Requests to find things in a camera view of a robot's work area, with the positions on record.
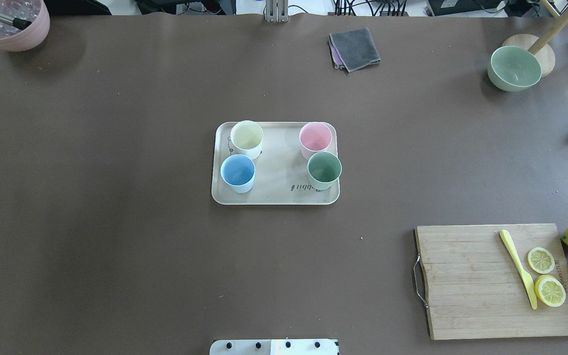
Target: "green cup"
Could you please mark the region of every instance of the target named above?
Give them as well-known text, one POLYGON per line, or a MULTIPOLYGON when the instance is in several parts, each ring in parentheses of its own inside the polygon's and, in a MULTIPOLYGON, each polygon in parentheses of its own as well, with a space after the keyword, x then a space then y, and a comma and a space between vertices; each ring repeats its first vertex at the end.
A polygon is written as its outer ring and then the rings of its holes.
POLYGON ((495 50, 488 65, 490 81, 503 91, 525 90, 538 83, 541 75, 542 69, 534 54, 513 45, 495 50))
POLYGON ((341 176, 341 162, 333 153, 320 151, 308 159, 308 180, 319 191, 329 189, 341 176))

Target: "tabletop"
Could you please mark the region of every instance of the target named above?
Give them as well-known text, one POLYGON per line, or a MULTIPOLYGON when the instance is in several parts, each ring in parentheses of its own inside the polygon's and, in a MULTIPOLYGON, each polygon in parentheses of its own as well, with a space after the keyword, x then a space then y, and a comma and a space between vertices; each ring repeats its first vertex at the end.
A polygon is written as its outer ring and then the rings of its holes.
POLYGON ((0 354, 284 337, 342 354, 568 353, 568 337, 431 340, 411 274, 418 225, 568 227, 568 28, 529 90, 486 75, 506 38, 551 22, 53 18, 39 47, 0 51, 0 354), (328 34, 361 27, 381 63, 335 70, 328 34), (214 133, 243 119, 333 124, 340 198, 217 204, 214 133))

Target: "cutting board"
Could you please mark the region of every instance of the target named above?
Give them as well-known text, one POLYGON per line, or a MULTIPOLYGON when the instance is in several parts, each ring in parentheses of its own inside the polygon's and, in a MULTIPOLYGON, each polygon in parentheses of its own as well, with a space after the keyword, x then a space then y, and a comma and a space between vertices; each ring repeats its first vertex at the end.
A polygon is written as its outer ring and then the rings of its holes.
POLYGON ((433 225, 416 229, 431 339, 568 335, 568 266, 555 224, 433 225), (565 287, 560 307, 538 301, 532 310, 498 232, 507 229, 525 270, 527 254, 543 247, 556 266, 549 274, 565 287))

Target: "knife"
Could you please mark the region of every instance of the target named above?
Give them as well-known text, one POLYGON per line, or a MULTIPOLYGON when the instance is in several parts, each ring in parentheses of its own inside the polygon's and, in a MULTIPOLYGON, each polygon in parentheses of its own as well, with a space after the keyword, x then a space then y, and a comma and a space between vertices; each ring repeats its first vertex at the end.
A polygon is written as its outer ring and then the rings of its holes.
POLYGON ((503 244, 505 244, 505 249, 507 249, 507 252, 510 253, 512 260, 514 260, 516 269, 519 270, 519 274, 521 274, 521 279, 523 279, 523 284, 525 285, 525 291, 527 291, 527 297, 530 299, 530 305, 532 305, 532 308, 535 310, 538 307, 538 300, 536 299, 536 292, 534 292, 534 280, 530 273, 525 271, 523 268, 521 259, 519 259, 519 255, 516 252, 516 247, 514 247, 514 241, 512 241, 510 232, 505 229, 501 229, 499 236, 501 236, 501 240, 503 240, 503 244))

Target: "lemon half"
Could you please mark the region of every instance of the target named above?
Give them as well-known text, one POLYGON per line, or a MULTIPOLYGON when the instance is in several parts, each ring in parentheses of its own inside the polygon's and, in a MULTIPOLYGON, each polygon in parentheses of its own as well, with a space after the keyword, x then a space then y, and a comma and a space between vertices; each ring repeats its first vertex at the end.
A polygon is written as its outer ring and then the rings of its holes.
POLYGON ((534 248, 527 254, 527 262, 535 272, 549 274, 556 266, 554 256, 543 248, 534 248))
POLYGON ((547 306, 557 307, 564 303, 567 294, 560 281, 551 275, 541 275, 534 283, 536 297, 547 306))

